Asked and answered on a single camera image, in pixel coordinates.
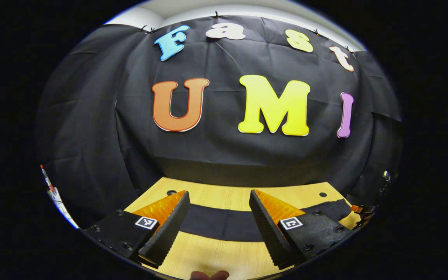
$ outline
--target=black fabric backdrop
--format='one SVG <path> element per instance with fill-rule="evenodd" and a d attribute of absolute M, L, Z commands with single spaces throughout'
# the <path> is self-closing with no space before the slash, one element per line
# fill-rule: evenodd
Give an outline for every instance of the black fabric backdrop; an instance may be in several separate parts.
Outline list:
<path fill-rule="evenodd" d="M 216 23 L 238 23 L 245 39 L 208 38 Z M 161 62 L 154 41 L 188 25 L 184 49 Z M 292 48 L 285 30 L 306 34 L 312 53 Z M 349 55 L 344 69 L 330 46 Z M 309 135 L 240 133 L 243 75 L 265 76 L 277 95 L 291 80 L 311 87 Z M 201 119 L 169 132 L 153 121 L 151 87 L 176 81 L 171 113 L 183 116 L 190 78 L 206 78 Z M 338 138 L 341 92 L 354 97 L 351 134 Z M 263 115 L 260 120 L 265 124 Z M 393 176 L 402 149 L 396 96 L 375 59 L 354 54 L 296 25 L 251 16 L 212 16 L 153 33 L 105 25 L 80 42 L 45 87 L 36 116 L 37 150 L 80 227 L 123 209 L 161 176 L 223 186 L 295 186 L 328 181 L 353 204 L 372 205 L 385 170 Z"/>

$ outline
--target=finger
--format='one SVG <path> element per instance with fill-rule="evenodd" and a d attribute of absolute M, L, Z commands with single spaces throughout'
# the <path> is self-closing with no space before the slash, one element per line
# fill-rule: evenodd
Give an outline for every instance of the finger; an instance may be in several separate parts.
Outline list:
<path fill-rule="evenodd" d="M 210 280 L 226 280 L 229 277 L 229 272 L 225 270 L 217 271 L 212 277 L 210 277 Z"/>
<path fill-rule="evenodd" d="M 190 280 L 210 280 L 210 277 L 201 271 L 193 271 Z"/>

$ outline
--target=black tape strip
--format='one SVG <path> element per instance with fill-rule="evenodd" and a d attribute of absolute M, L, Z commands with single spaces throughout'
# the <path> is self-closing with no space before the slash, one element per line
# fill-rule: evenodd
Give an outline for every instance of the black tape strip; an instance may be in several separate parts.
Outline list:
<path fill-rule="evenodd" d="M 350 206 L 344 199 L 323 202 L 301 210 L 306 213 L 320 211 L 334 221 L 350 214 Z M 217 209 L 196 204 L 191 204 L 180 231 L 224 241 L 263 241 L 251 211 Z"/>

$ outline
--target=orange letter u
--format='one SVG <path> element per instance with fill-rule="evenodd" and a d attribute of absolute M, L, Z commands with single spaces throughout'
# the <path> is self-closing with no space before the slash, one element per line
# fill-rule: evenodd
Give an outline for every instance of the orange letter u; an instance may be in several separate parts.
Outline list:
<path fill-rule="evenodd" d="M 188 112 L 183 117 L 174 117 L 170 113 L 172 91 L 177 88 L 173 81 L 160 82 L 151 88 L 155 93 L 153 100 L 153 120 L 158 127 L 165 131 L 188 131 L 194 128 L 201 117 L 203 103 L 203 89 L 210 81 L 203 78 L 189 79 L 184 86 L 189 89 Z"/>

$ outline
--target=yellow letter m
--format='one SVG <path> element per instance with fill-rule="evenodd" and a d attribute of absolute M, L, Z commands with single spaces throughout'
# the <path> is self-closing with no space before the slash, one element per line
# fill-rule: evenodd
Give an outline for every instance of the yellow letter m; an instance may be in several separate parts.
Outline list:
<path fill-rule="evenodd" d="M 307 119 L 307 94 L 311 87 L 301 81 L 290 81 L 281 94 L 276 93 L 263 76 L 245 75 L 240 83 L 247 88 L 247 108 L 245 120 L 238 130 L 242 133 L 261 133 L 264 125 L 259 120 L 260 110 L 271 133 L 275 133 L 288 113 L 288 119 L 281 129 L 286 135 L 306 136 L 309 134 Z"/>

